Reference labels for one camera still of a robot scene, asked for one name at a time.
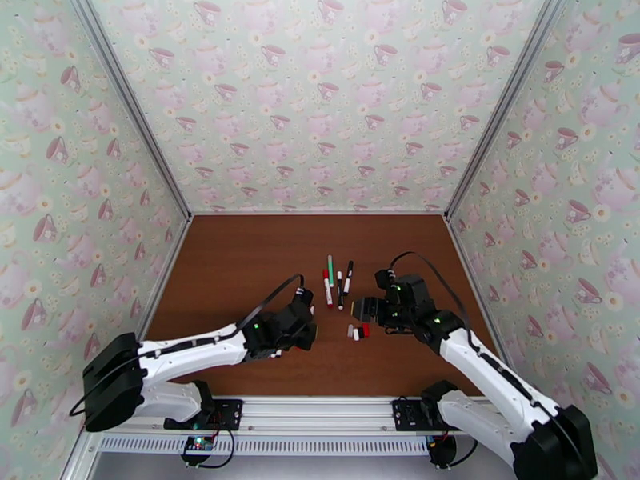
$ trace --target black cable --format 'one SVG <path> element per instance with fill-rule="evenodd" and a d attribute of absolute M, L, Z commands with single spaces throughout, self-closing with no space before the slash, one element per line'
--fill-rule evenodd
<path fill-rule="evenodd" d="M 542 409 L 544 411 L 544 413 L 549 416 L 549 420 L 551 420 L 551 422 L 556 426 L 556 428 L 558 428 L 561 432 L 562 432 L 562 436 L 565 437 L 565 439 L 568 441 L 569 446 L 571 446 L 571 449 L 574 451 L 576 457 L 578 457 L 578 460 L 580 461 L 580 466 L 582 467 L 582 470 L 585 474 L 585 478 L 591 478 L 591 475 L 589 473 L 589 467 L 586 464 L 586 461 L 584 459 L 584 457 L 582 456 L 582 453 L 580 452 L 580 450 L 578 449 L 578 447 L 576 446 L 576 444 L 574 443 L 574 440 L 571 439 L 571 436 L 569 436 L 569 433 L 566 432 L 564 426 L 562 424 L 560 424 L 560 421 L 558 421 L 552 414 L 551 412 L 548 411 L 547 408 L 545 408 L 540 401 L 535 401 L 532 402 L 531 404 L 533 407 L 539 407 L 540 409 Z"/>
<path fill-rule="evenodd" d="M 262 300 L 262 302 L 260 302 L 260 304 L 258 304 L 247 316 L 244 317 L 244 319 L 242 321 L 240 321 L 240 323 L 236 326 L 236 329 L 232 332 L 229 333 L 227 335 L 223 335 L 223 336 L 215 336 L 212 338 L 205 338 L 205 339 L 200 339 L 196 341 L 196 344 L 194 345 L 192 340 L 185 340 L 184 342 L 178 342 L 172 346 L 167 346 L 165 348 L 161 348 L 161 349 L 157 349 L 157 350 L 151 350 L 149 352 L 146 352 L 145 354 L 142 355 L 136 355 L 135 357 L 130 358 L 129 360 L 124 361 L 123 363 L 121 363 L 120 365 L 116 366 L 115 368 L 113 368 L 112 370 L 109 370 L 109 372 L 107 372 L 104 377 L 102 377 L 100 380 L 98 380 L 95 385 L 93 387 L 91 387 L 89 389 L 89 391 L 84 394 L 80 400 L 78 400 L 78 402 L 76 402 L 74 404 L 74 406 L 71 408 L 71 411 L 69 411 L 69 416 L 71 417 L 75 417 L 75 416 L 79 416 L 80 414 L 83 414 L 84 412 L 86 412 L 86 410 L 76 410 L 80 404 L 82 404 L 86 398 L 88 398 L 98 387 L 100 387 L 100 385 L 107 380 L 111 375 L 115 374 L 116 372 L 118 372 L 120 369 L 126 367 L 127 365 L 129 365 L 132 362 L 135 362 L 136 360 L 139 360 L 140 358 L 157 358 L 160 355 L 166 355 L 166 354 L 172 354 L 175 352 L 179 352 L 182 350 L 188 350 L 190 348 L 197 348 L 199 346 L 205 346 L 205 345 L 211 345 L 211 344 L 215 344 L 218 342 L 221 342 L 223 340 L 228 340 L 230 338 L 233 338 L 235 335 L 237 335 L 238 333 L 240 333 L 240 331 L 249 324 L 249 322 L 254 319 L 256 317 L 256 315 L 258 313 L 260 313 L 260 311 L 262 311 L 265 306 L 267 306 L 271 301 L 273 301 L 273 299 L 280 294 L 289 284 L 291 284 L 293 281 L 295 281 L 296 278 L 300 278 L 300 287 L 304 287 L 305 285 L 305 278 L 302 274 L 294 274 L 292 275 L 290 278 L 288 278 L 287 280 L 285 280 L 280 286 L 278 286 L 277 288 L 275 288 L 273 290 L 273 292 L 271 292 L 271 294 L 269 294 L 266 298 L 264 298 Z"/>
<path fill-rule="evenodd" d="M 234 458 L 234 452 L 235 452 L 235 438 L 234 438 L 234 434 L 231 433 L 231 430 L 225 430 L 227 433 L 229 433 L 229 436 L 231 436 L 231 453 L 229 453 L 229 456 L 227 457 L 227 459 L 220 463 L 220 465 L 198 465 L 196 468 L 204 468 L 205 470 L 217 470 L 218 468 L 223 468 L 224 466 L 229 465 L 229 462 Z"/>
<path fill-rule="evenodd" d="M 405 257 L 407 255 L 411 255 L 411 254 L 413 254 L 416 257 L 422 259 L 424 261 L 424 263 L 427 264 L 429 266 L 429 268 L 431 268 L 431 271 L 435 274 L 435 277 L 438 278 L 438 280 L 440 281 L 440 284 L 442 284 L 442 286 L 446 289 L 446 291 L 452 297 L 452 299 L 454 300 L 456 306 L 460 310 L 460 318 L 462 319 L 462 323 L 464 324 L 464 327 L 465 327 L 465 330 L 466 330 L 466 339 L 469 342 L 469 346 L 471 347 L 471 349 L 474 352 L 480 353 L 480 347 L 475 345 L 471 340 L 471 324 L 470 324 L 469 314 L 466 312 L 465 305 L 462 303 L 462 300 L 458 297 L 458 295 L 455 293 L 455 291 L 453 289 L 451 289 L 451 286 L 449 286 L 449 283 L 438 272 L 438 269 L 436 269 L 436 267 L 431 263 L 431 261 L 429 259 L 427 259 L 423 255 L 420 255 L 418 252 L 414 252 L 413 250 L 408 250 L 408 251 L 402 252 L 400 255 L 397 255 L 396 257 L 394 257 L 394 260 L 392 260 L 391 264 L 389 264 L 389 268 L 393 269 L 394 265 L 395 265 L 395 263 L 397 261 L 399 261 L 401 258 L 403 258 L 403 257 Z"/>
<path fill-rule="evenodd" d="M 469 450 L 469 453 L 467 453 L 466 455 L 464 455 L 462 458 L 460 458 L 459 460 L 456 460 L 455 462 L 447 465 L 448 468 L 451 468 L 452 466 L 458 466 L 460 463 L 465 462 L 466 460 L 469 459 L 469 457 L 474 453 L 475 449 L 478 448 L 478 440 L 474 440 L 474 444 L 472 445 L 471 449 Z"/>

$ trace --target vent grille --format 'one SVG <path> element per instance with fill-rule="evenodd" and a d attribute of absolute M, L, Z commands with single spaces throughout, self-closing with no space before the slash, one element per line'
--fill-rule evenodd
<path fill-rule="evenodd" d="M 103 453 L 181 454 L 187 436 L 178 434 L 105 434 Z M 228 454 L 231 440 L 220 438 L 212 454 Z M 424 437 L 236 436 L 239 456 L 425 456 Z"/>

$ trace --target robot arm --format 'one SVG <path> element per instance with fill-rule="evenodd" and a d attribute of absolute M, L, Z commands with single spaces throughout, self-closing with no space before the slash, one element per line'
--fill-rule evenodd
<path fill-rule="evenodd" d="M 392 270 L 381 270 L 376 282 L 385 299 L 362 298 L 352 315 L 377 322 L 388 334 L 412 334 L 463 372 L 500 413 L 443 381 L 422 393 L 423 411 L 433 424 L 468 433 L 511 465 L 519 480 L 595 477 L 590 425 L 580 410 L 559 407 L 492 354 L 458 316 L 437 310 L 417 274 L 396 278 Z"/>
<path fill-rule="evenodd" d="M 134 334 L 121 334 L 83 371 L 87 431 L 107 430 L 133 416 L 176 422 L 206 416 L 200 418 L 206 421 L 206 384 L 168 381 L 210 367 L 276 358 L 292 346 L 310 350 L 318 330 L 312 300 L 313 293 L 299 287 L 278 313 L 260 313 L 260 305 L 239 323 L 176 340 L 138 343 Z M 72 415 L 79 414 L 75 409 Z"/>

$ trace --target wallpaper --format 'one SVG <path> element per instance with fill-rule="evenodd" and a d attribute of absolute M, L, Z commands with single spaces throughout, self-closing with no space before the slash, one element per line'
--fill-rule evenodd
<path fill-rule="evenodd" d="M 193 211 L 443 211 L 543 0 L 93 0 Z"/>
<path fill-rule="evenodd" d="M 640 478 L 640 0 L 569 0 L 454 224 L 517 370 Z"/>
<path fill-rule="evenodd" d="M 81 374 L 181 220 L 66 0 L 0 0 L 0 478 L 55 479 Z"/>

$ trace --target green marker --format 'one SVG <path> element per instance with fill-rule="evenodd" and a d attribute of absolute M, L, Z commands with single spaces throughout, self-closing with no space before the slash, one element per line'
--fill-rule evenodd
<path fill-rule="evenodd" d="M 334 286 L 334 258 L 331 257 L 331 254 L 326 258 L 329 263 L 329 287 Z"/>

